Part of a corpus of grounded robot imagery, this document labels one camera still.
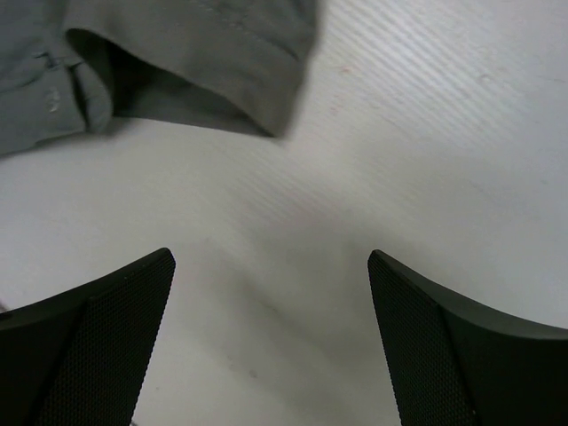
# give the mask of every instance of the white surface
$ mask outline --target white surface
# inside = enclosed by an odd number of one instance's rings
[[[567,19],[560,0],[333,0],[284,142],[138,121],[3,158],[0,298],[168,246],[140,426],[396,425],[371,249],[568,327]]]

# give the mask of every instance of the black object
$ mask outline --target black object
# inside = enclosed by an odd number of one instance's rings
[[[568,425],[568,330],[479,304],[381,251],[368,267],[403,426]]]
[[[128,426],[174,269],[162,248],[0,314],[0,425]]]

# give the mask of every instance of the scratch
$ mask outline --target scratch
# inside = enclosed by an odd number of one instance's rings
[[[537,75],[537,78],[546,80],[547,82],[566,84],[566,80],[563,80],[562,78],[546,77],[545,75]]]

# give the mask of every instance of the black mesh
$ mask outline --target black mesh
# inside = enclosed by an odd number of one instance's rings
[[[369,273],[403,426],[476,425],[440,308],[376,255]]]
[[[130,424],[174,267],[168,252],[89,299],[54,369],[35,425]]]

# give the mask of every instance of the shirt button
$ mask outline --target shirt button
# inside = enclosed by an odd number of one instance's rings
[[[61,103],[61,95],[57,87],[52,86],[47,92],[47,110],[50,113],[55,113],[59,109]]]

